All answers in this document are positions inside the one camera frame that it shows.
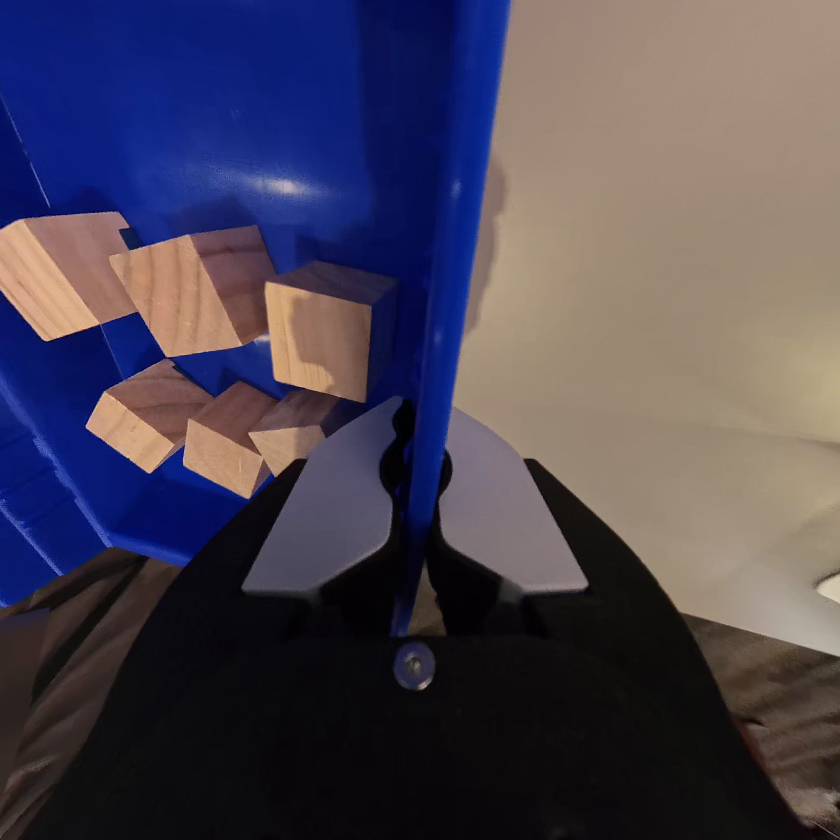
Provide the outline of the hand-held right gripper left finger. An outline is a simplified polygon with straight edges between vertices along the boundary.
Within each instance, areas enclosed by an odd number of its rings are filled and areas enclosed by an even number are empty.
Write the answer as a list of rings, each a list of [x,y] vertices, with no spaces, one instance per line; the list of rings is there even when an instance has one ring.
[[[411,402],[394,396],[319,444],[242,584],[253,596],[314,600],[383,550],[400,520]]]

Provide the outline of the pile of wooden cubes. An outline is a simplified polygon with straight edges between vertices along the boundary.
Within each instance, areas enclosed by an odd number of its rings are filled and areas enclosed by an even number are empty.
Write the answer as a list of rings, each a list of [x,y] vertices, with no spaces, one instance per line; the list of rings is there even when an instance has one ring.
[[[397,282],[324,261],[277,274],[257,226],[129,249],[116,212],[2,228],[2,294],[45,341],[137,314],[164,357],[99,397],[86,429],[150,474],[175,454],[244,499],[366,403],[392,362]],[[176,368],[268,339],[277,400],[247,381],[211,394]]]

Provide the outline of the blue plastic bin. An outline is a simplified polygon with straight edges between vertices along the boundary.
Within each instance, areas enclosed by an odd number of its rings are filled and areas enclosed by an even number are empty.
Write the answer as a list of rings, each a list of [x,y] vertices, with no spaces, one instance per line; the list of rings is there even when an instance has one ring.
[[[476,254],[510,2],[2,2],[2,225],[118,211],[130,245],[256,225],[279,273],[398,279],[372,395],[419,410],[416,564]],[[159,360],[138,314],[46,342],[2,297],[2,606],[120,546],[187,564],[242,500],[86,430]]]

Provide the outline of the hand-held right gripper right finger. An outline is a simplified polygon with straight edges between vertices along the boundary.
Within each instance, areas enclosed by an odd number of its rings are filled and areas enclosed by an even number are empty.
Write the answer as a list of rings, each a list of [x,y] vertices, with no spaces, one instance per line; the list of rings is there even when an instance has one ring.
[[[429,579],[444,614],[585,592],[589,582],[525,460],[453,409],[430,532]]]

